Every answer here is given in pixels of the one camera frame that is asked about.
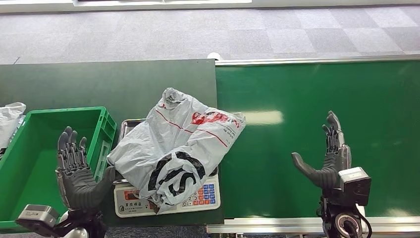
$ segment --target plastic bag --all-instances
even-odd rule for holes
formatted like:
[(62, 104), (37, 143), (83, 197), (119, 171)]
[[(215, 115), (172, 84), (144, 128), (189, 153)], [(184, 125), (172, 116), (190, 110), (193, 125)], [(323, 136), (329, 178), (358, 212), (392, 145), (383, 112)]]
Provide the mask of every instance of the plastic bag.
[(139, 198), (160, 212), (197, 191), (245, 127), (241, 114), (207, 107), (190, 95), (167, 88), (146, 121), (129, 132), (108, 162)]
[(9, 145), (25, 109), (23, 103), (12, 103), (0, 108), (0, 150)]

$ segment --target green bin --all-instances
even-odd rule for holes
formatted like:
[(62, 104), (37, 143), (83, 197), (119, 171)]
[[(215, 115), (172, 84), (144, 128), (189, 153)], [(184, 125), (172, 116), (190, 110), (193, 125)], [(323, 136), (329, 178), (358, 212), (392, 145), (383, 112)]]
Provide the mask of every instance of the green bin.
[(26, 204), (63, 205), (55, 177), (57, 140), (66, 126), (85, 136), (87, 162), (98, 180), (107, 165), (116, 123), (105, 107), (31, 111), (0, 160), (0, 233), (26, 230), (15, 224)]

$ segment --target robotic hand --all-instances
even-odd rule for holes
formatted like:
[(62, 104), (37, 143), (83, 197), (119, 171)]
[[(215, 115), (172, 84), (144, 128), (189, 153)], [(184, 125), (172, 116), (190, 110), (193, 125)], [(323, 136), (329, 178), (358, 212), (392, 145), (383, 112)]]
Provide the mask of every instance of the robotic hand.
[(76, 145), (77, 132), (67, 127), (58, 139), (55, 174), (64, 205), (69, 209), (55, 224), (58, 213), (50, 206), (28, 204), (16, 223), (44, 237), (103, 238), (99, 204), (115, 180), (115, 168), (108, 167), (96, 183), (87, 163), (86, 141)]
[(96, 183), (86, 161), (86, 137), (76, 146), (77, 132), (67, 127), (58, 139), (58, 168), (55, 173), (61, 198), (69, 210), (91, 210), (99, 206), (115, 180), (115, 168), (108, 167)]
[(293, 152), (295, 167), (315, 186), (322, 189), (318, 216), (328, 238), (362, 238), (361, 219), (371, 228), (356, 204), (368, 204), (371, 178), (360, 167), (351, 169), (350, 147), (344, 142), (337, 116), (328, 112), (329, 126), (322, 125), (326, 136), (326, 153), (322, 169), (306, 164), (301, 155)]

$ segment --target black print on bag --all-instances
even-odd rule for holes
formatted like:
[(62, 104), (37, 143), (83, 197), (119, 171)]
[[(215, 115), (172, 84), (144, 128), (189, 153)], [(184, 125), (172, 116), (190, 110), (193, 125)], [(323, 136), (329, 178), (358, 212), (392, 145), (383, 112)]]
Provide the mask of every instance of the black print on bag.
[[(202, 179), (204, 177), (204, 175), (206, 175), (206, 171), (204, 169), (204, 166), (203, 166), (203, 164), (200, 163), (199, 160), (197, 160), (195, 158), (192, 158), (188, 153), (181, 152), (181, 151), (175, 152), (175, 155), (178, 159), (187, 160), (188, 162), (190, 162), (194, 166), (194, 168), (196, 169), (200, 179)], [(170, 160), (171, 160), (171, 154), (168, 154), (165, 157), (163, 157), (157, 163), (156, 169), (153, 170), (152, 174), (150, 175), (149, 185), (148, 185), (149, 191), (156, 190), (156, 182), (158, 180), (158, 176), (160, 174), (160, 171), (166, 165), (166, 163), (168, 163)], [(162, 183), (168, 182), (169, 180), (171, 180), (172, 178), (177, 176), (179, 173), (184, 172), (184, 171), (185, 170), (183, 168), (180, 168), (180, 169), (177, 169), (175, 171), (170, 172), (164, 179), (161, 179), (159, 181), (159, 184), (162, 185)], [(173, 189), (173, 184), (171, 184), (169, 186), (169, 191), (172, 193), (173, 196), (177, 196), (177, 195), (179, 195), (179, 194), (181, 194), (185, 191), (185, 183), (186, 183), (187, 178), (192, 178), (194, 180), (193, 184), (196, 184), (197, 181), (196, 181), (193, 173), (183, 174), (182, 177), (181, 177), (181, 181), (179, 183), (178, 191), (175, 191)]]
[(153, 170), (152, 174), (150, 175), (149, 186), (148, 186), (149, 191), (156, 190), (156, 182), (158, 180), (160, 171), (166, 165), (166, 163), (168, 163), (171, 159), (172, 159), (172, 156), (171, 154), (169, 154), (163, 157), (161, 160), (159, 160), (159, 162), (157, 163), (156, 169)]
[(188, 160), (193, 166), (194, 168), (196, 168), (198, 176), (200, 177), (200, 179), (202, 179), (204, 177), (204, 175), (206, 175), (206, 171), (204, 170), (204, 166), (200, 163), (199, 160), (191, 157), (189, 154), (185, 153), (185, 152), (175, 152), (175, 155), (178, 159), (181, 160)]
[(169, 186), (169, 191), (172, 193), (172, 195), (175, 197), (177, 195), (180, 195), (181, 193), (185, 192), (185, 183), (187, 181), (187, 178), (192, 178), (194, 180), (193, 184), (196, 184), (196, 178), (194, 177), (193, 173), (185, 173), (181, 177), (181, 181), (179, 182), (179, 189), (178, 191), (175, 191), (173, 189), (173, 184)]

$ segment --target metal tray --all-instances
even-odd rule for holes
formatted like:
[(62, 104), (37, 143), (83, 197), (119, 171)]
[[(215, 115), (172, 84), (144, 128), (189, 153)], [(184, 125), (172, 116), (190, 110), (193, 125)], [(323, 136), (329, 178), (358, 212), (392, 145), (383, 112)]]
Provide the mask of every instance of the metal tray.
[(146, 121), (146, 119), (127, 119), (121, 123), (121, 130), (118, 137), (118, 142), (120, 142), (127, 133), (129, 133), (133, 128), (138, 124)]

